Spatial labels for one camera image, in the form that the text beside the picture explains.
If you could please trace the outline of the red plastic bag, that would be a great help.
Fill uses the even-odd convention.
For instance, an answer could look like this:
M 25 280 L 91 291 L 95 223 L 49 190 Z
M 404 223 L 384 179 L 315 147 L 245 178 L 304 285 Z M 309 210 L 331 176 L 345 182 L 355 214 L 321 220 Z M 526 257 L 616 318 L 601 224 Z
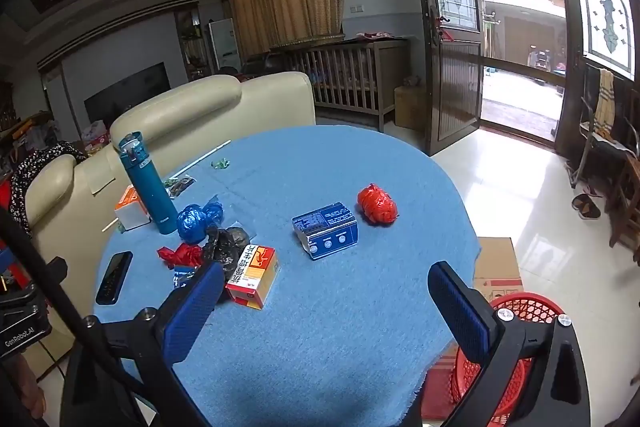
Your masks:
M 357 196 L 358 206 L 375 225 L 392 225 L 398 217 L 396 202 L 381 187 L 371 183 Z

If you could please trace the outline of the brown cardboard box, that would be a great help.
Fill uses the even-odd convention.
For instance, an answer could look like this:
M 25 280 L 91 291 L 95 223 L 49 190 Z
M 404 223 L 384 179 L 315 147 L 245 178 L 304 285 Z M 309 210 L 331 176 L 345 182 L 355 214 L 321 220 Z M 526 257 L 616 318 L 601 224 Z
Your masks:
M 490 303 L 499 297 L 524 291 L 512 239 L 480 237 L 473 285 Z

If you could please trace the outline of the cream leather sofa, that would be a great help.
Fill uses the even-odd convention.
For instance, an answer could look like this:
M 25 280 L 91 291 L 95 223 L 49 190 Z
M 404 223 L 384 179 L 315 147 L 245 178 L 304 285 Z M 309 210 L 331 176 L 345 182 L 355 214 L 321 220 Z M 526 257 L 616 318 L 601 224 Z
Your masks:
M 129 185 L 117 143 L 139 131 L 160 176 L 228 140 L 263 131 L 312 126 L 314 95 L 302 72 L 279 72 L 246 81 L 217 75 L 171 89 L 118 117 L 111 142 L 85 160 L 65 154 L 49 162 L 26 191 L 32 241 L 44 260 L 63 258 L 62 283 L 80 315 L 93 304 L 96 271 L 106 245 L 105 227 Z

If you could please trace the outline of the teal thermos bottle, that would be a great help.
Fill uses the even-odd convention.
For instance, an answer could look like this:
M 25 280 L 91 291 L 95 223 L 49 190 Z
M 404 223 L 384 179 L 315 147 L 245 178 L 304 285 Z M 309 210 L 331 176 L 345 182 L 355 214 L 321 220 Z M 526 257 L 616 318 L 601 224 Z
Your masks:
M 118 143 L 119 158 L 141 202 L 160 234 L 177 230 L 178 212 L 160 179 L 140 131 L 126 134 Z

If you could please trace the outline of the white air conditioner unit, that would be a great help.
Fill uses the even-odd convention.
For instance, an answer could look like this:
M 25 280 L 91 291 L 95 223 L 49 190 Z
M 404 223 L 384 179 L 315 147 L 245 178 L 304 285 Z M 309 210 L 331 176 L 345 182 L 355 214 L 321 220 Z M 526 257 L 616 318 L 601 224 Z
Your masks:
M 232 18 L 211 20 L 208 23 L 208 30 L 217 67 L 219 69 L 231 67 L 239 72 L 242 61 Z

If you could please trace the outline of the brown wooden door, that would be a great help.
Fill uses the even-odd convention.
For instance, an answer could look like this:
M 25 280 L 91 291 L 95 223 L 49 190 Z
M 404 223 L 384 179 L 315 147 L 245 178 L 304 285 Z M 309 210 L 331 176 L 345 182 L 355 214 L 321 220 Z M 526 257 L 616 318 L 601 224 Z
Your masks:
M 425 152 L 435 155 L 480 127 L 483 35 L 480 0 L 421 0 Z

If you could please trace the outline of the dark snack packet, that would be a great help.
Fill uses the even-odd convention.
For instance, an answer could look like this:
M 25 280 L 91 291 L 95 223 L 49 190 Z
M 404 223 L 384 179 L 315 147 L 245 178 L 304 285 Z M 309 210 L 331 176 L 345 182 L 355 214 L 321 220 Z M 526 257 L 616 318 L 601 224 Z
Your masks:
M 195 183 L 193 176 L 182 174 L 181 176 L 172 176 L 164 181 L 165 190 L 170 199 L 180 196 L 187 188 Z

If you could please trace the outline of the red plastic waste basket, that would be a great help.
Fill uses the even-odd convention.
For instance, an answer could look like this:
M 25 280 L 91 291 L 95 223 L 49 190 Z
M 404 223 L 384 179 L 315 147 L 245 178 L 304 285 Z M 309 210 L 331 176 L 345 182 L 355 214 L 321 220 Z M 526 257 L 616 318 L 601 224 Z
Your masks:
M 498 312 L 511 311 L 514 317 L 521 322 L 532 322 L 539 324 L 551 324 L 555 317 L 563 314 L 564 311 L 555 303 L 544 296 L 534 293 L 515 293 L 498 297 L 491 301 L 491 306 Z M 516 359 L 505 357 L 506 351 L 502 348 L 498 350 L 498 355 L 493 357 L 489 366 L 491 376 L 499 373 L 498 384 L 505 384 L 503 395 L 498 403 L 494 415 L 488 426 L 504 426 L 510 413 L 514 410 L 518 398 L 524 389 L 526 377 L 531 359 Z M 458 404 L 464 399 L 466 393 L 476 387 L 475 382 L 480 379 L 487 381 L 484 377 L 486 373 L 483 366 L 472 363 L 458 349 L 456 365 L 451 376 L 451 389 L 454 396 L 454 403 Z

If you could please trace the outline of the metal folding chair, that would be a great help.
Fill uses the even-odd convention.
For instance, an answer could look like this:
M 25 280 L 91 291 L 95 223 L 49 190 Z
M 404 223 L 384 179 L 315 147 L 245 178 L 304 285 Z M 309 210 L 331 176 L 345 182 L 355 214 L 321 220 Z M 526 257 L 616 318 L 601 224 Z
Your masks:
M 589 155 L 616 159 L 639 158 L 639 89 L 610 70 L 586 66 L 582 83 L 582 113 L 578 132 L 584 140 L 570 186 L 585 180 Z

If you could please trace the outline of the red crumpled wrapper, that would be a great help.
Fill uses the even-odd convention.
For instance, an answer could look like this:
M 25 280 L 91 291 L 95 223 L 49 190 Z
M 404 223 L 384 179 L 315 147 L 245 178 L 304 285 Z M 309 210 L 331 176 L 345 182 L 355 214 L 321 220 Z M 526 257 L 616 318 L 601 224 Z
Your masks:
M 169 269 L 175 267 L 198 268 L 203 263 L 203 251 L 200 245 L 181 243 L 177 249 L 160 247 L 157 254 Z

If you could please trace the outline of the green candy wrapper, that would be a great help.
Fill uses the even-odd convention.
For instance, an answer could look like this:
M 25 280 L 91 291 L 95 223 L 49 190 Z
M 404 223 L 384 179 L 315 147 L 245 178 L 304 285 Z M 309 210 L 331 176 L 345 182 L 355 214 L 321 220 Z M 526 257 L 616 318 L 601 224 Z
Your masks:
M 230 160 L 227 158 L 220 158 L 213 161 L 210 165 L 216 170 L 224 170 L 229 168 Z

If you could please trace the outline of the blue plastic bag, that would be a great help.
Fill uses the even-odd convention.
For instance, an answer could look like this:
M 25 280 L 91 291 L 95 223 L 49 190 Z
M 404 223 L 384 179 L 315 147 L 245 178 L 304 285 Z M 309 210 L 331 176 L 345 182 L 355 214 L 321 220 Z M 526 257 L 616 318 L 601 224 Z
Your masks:
M 224 221 L 224 206 L 217 199 L 211 199 L 204 206 L 187 205 L 177 215 L 177 231 L 183 243 L 201 243 L 209 228 L 220 228 Z

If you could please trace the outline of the black white patterned garment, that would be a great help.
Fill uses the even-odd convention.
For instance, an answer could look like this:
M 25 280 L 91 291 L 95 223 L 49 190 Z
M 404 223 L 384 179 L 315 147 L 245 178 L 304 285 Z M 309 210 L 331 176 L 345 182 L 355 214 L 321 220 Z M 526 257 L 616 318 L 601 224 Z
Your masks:
M 63 155 L 73 156 L 77 162 L 88 158 L 88 155 L 83 150 L 78 150 L 72 143 L 61 141 L 41 150 L 36 150 L 20 162 L 12 173 L 8 211 L 28 236 L 32 236 L 32 229 L 26 212 L 27 190 L 44 167 Z

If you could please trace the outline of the black television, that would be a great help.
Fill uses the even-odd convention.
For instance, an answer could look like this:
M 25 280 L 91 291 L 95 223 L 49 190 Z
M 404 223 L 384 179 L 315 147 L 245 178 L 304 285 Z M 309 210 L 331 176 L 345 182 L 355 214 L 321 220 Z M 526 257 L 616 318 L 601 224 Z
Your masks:
M 166 68 L 158 63 L 108 86 L 85 99 L 90 124 L 102 121 L 109 128 L 123 113 L 170 89 Z

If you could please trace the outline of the wooden slatted cabinet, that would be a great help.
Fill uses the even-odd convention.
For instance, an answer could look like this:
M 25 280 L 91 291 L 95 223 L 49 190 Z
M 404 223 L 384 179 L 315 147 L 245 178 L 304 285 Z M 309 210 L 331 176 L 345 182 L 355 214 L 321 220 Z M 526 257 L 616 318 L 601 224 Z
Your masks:
M 403 38 L 350 39 L 281 46 L 288 68 L 307 75 L 320 116 L 383 131 L 395 110 L 395 89 L 411 74 Z

